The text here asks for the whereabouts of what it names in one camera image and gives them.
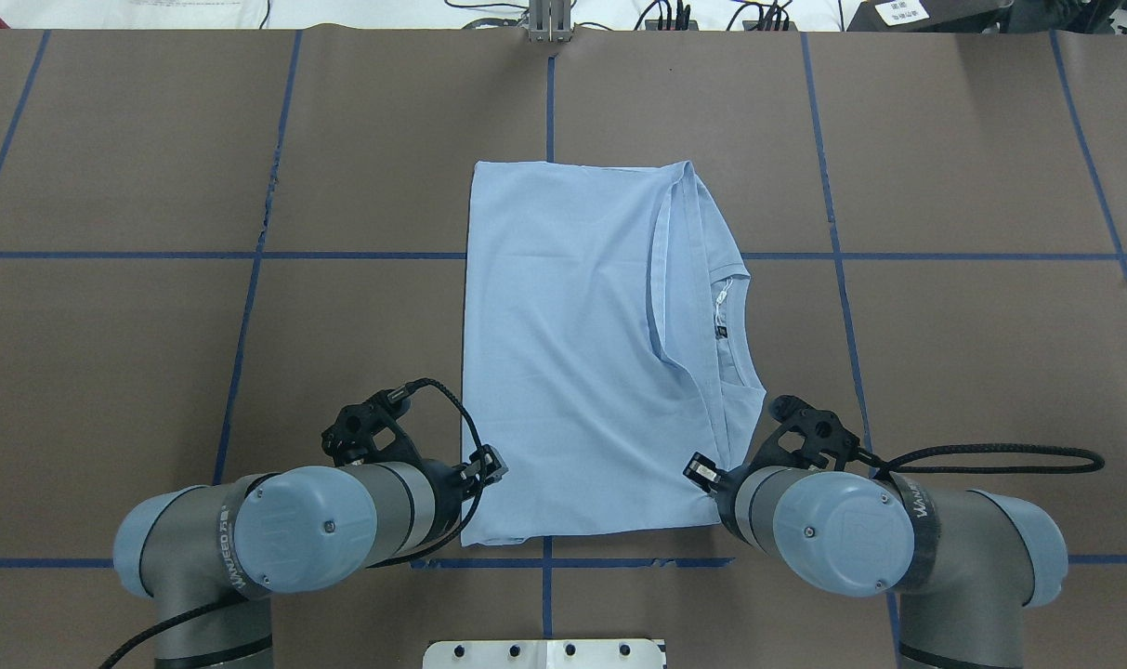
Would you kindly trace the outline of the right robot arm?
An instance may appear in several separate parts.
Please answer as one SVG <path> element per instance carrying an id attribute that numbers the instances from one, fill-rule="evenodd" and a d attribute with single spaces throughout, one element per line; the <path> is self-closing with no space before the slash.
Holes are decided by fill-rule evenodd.
<path id="1" fill-rule="evenodd" d="M 685 476 L 715 500 L 724 528 L 778 558 L 807 585 L 844 597 L 898 597 L 907 668 L 1021 668 L 1024 613 L 1055 601 L 1068 576 L 1059 526 L 1038 505 L 982 490 L 931 490 L 923 460 L 951 454 L 1070 457 L 1098 453 L 1027 443 L 933 446 L 882 460 L 836 414 L 783 395 L 754 457 L 724 469 L 702 453 Z"/>

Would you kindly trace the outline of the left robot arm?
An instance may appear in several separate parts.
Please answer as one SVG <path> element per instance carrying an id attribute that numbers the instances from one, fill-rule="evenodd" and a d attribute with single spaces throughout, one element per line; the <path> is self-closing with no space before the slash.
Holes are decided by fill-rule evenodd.
<path id="1" fill-rule="evenodd" d="M 400 419 L 420 389 L 461 414 L 473 452 L 426 458 Z M 328 466 L 197 484 L 135 505 L 114 534 L 121 585 L 150 598 L 156 624 L 101 662 L 154 642 L 158 668 L 270 668 L 270 598 L 339 585 L 360 569 L 401 567 L 460 536 L 507 464 L 463 403 L 418 378 L 344 405 L 321 432 Z"/>

